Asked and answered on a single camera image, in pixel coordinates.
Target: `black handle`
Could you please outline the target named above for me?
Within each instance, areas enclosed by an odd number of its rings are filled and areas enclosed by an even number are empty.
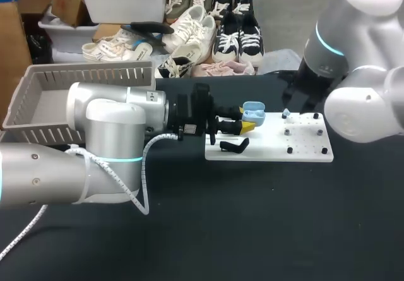
[[[222,149],[222,151],[226,150],[232,153],[242,153],[247,148],[248,144],[250,144],[249,138],[244,139],[244,141],[240,145],[236,145],[226,141],[221,141],[220,148]]]

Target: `black tool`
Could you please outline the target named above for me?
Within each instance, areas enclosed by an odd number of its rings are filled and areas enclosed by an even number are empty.
[[[167,127],[173,133],[178,134],[180,141],[184,135],[202,136],[205,133],[209,134],[210,144],[214,145],[216,143],[215,135],[218,131],[242,135],[255,128],[255,123],[241,120],[219,122],[217,116],[222,117],[220,113],[238,117],[238,113],[235,113],[234,110],[234,107],[216,109],[209,85],[195,83],[190,97],[178,94],[177,100],[170,105]]]
[[[174,33],[174,29],[164,23],[159,22],[132,22],[130,25],[121,25],[121,29],[134,33],[145,38],[145,42],[150,45],[165,46],[160,36],[154,36],[153,33]]]
[[[244,139],[244,141],[240,145],[221,141],[220,148],[222,149],[222,151],[225,150],[232,153],[242,153],[247,148],[248,144],[250,144],[249,138]]]

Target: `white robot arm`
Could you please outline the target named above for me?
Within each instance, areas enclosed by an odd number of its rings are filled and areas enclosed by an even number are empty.
[[[294,90],[308,94],[302,112],[326,98],[324,113],[344,138],[367,143],[404,132],[404,44],[397,12],[403,0],[335,0],[307,41]],[[334,82],[343,79],[334,90]]]

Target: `black tablecloth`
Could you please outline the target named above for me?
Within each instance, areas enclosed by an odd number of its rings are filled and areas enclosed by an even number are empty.
[[[276,76],[198,81],[218,104],[282,109]],[[158,89],[172,100],[194,82]],[[203,138],[161,141],[148,156],[149,216],[131,203],[50,206],[0,280],[404,280],[404,138],[329,134],[330,164],[209,162]],[[0,250],[38,209],[0,211]]]

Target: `white sneaker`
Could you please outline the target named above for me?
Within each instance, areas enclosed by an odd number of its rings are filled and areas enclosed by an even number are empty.
[[[155,78],[181,78],[196,64],[202,56],[197,43],[178,47],[162,65],[155,70]]]
[[[136,60],[131,48],[131,45],[125,43],[101,40],[99,43],[87,43],[81,49],[88,62],[114,62]]]
[[[111,43],[125,43],[132,45],[137,40],[139,40],[139,36],[134,33],[128,32],[127,30],[119,29],[118,32],[113,36],[103,37],[98,42],[104,40]]]
[[[205,62],[209,58],[213,42],[215,41],[216,23],[212,16],[206,16],[201,23],[194,22],[194,33],[186,44],[197,43],[201,46],[202,56],[196,64]]]
[[[163,36],[164,49],[170,54],[184,45],[194,32],[194,21],[201,22],[206,16],[203,6],[195,5],[187,9],[176,22],[171,24],[174,33]]]

